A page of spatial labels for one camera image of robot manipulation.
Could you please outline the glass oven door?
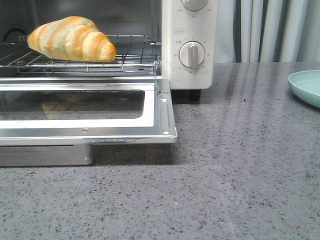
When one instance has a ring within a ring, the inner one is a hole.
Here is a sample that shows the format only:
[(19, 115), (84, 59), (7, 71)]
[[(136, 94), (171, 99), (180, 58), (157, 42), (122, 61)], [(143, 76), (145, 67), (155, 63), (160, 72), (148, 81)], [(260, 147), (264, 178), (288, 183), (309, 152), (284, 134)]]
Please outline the glass oven door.
[(95, 145), (176, 139), (167, 80), (37, 79), (0, 85), (2, 167), (90, 165)]

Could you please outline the golden croissant bread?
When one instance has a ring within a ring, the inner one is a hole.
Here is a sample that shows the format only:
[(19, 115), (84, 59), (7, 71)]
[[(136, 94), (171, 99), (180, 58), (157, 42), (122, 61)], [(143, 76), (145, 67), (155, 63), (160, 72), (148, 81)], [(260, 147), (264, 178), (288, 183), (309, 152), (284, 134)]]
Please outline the golden croissant bread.
[(113, 62), (117, 50), (88, 18), (69, 16), (37, 27), (27, 37), (29, 48), (65, 61)]

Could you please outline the black oven foot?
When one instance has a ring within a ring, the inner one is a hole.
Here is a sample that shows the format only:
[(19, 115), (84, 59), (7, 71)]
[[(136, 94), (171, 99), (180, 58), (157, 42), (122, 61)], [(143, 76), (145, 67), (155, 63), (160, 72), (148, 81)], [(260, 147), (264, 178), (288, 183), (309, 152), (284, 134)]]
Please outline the black oven foot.
[(200, 89), (190, 89), (189, 90), (189, 100), (198, 102), (201, 99), (201, 90)]

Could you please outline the white toaster oven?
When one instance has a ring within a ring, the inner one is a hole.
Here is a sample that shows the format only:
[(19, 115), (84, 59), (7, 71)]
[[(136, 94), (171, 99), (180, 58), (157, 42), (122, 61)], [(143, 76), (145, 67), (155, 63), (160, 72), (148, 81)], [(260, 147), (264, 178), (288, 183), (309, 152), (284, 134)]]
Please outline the white toaster oven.
[[(172, 90), (203, 90), (212, 85), (218, 1), (208, 0), (198, 11), (181, 0), (3, 0), (0, 3), (0, 44), (27, 38), (37, 27), (70, 16), (92, 20), (109, 39), (113, 35), (147, 35), (161, 45), (161, 73), (149, 76), (0, 76), (0, 85), (12, 81), (98, 79), (166, 80)], [(197, 69), (184, 66), (180, 48), (200, 43), (205, 50)]]

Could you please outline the lower white timer knob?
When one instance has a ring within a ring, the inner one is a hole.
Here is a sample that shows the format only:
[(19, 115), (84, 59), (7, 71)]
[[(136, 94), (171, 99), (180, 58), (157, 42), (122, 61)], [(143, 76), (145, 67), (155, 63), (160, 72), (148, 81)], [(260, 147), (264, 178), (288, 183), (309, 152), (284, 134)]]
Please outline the lower white timer knob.
[(185, 43), (179, 50), (179, 60), (187, 68), (197, 69), (204, 61), (205, 49), (197, 41)]

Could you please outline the upper white temperature knob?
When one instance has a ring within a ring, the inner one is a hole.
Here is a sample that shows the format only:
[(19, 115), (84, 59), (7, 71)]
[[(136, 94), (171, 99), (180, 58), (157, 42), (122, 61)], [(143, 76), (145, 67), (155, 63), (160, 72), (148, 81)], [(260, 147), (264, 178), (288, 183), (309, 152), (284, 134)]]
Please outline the upper white temperature knob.
[(189, 11), (199, 11), (207, 5), (208, 0), (181, 0), (181, 3)]

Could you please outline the grey white curtain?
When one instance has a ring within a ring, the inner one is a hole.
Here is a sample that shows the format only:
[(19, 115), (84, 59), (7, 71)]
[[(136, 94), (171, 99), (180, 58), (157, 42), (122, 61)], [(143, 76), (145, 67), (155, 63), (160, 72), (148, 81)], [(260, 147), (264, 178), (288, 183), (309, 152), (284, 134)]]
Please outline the grey white curtain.
[(221, 0), (216, 63), (319, 62), (318, 0)]

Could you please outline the light green plate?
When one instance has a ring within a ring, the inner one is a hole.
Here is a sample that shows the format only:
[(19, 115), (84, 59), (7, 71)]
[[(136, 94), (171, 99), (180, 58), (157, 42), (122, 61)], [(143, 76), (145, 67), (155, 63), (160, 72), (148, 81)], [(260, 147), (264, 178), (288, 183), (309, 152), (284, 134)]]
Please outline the light green plate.
[(295, 72), (288, 77), (291, 91), (302, 101), (320, 108), (320, 71)]

